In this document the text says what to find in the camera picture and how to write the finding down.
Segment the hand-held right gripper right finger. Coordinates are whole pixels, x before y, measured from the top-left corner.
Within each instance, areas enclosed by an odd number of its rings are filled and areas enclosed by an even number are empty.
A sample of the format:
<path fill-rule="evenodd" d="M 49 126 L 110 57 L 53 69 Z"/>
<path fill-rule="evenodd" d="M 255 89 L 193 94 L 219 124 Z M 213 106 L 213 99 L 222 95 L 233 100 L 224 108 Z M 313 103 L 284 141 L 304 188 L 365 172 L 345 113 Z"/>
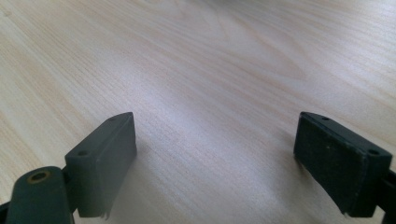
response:
<path fill-rule="evenodd" d="M 371 217 L 379 207 L 393 216 L 392 155 L 385 149 L 332 119 L 303 112 L 293 153 L 342 214 Z"/>

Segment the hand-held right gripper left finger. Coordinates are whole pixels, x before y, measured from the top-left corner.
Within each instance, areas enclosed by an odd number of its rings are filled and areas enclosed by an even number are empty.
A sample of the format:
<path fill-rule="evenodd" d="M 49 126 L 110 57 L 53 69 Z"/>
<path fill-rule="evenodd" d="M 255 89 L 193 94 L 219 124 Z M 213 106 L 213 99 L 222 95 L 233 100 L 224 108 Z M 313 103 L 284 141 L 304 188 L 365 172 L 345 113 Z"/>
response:
<path fill-rule="evenodd" d="M 104 121 L 65 155 L 71 208 L 81 217 L 107 217 L 136 155 L 134 114 Z"/>

